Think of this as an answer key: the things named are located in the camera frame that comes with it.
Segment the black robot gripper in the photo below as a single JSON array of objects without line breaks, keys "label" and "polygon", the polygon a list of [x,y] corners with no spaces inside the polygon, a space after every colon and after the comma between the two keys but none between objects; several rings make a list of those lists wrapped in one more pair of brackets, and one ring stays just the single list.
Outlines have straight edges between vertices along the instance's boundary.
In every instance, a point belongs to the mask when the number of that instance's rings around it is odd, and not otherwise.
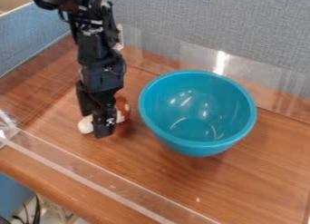
[{"label": "black robot gripper", "polygon": [[123,88],[125,59],[119,54],[104,58],[78,57],[82,79],[76,83],[76,97],[83,116],[92,114],[98,139],[114,134],[117,125],[115,93]]}]

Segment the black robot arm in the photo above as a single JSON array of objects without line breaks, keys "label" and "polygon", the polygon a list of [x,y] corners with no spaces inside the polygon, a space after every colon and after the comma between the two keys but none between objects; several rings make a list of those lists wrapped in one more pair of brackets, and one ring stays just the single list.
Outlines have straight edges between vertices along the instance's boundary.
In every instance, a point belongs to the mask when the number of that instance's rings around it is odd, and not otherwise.
[{"label": "black robot arm", "polygon": [[76,96],[82,115],[91,119],[98,138],[114,134],[117,125],[115,93],[123,88],[126,61],[115,49],[121,31],[114,21],[111,0],[34,0],[46,10],[56,10],[70,24],[82,65]]}]

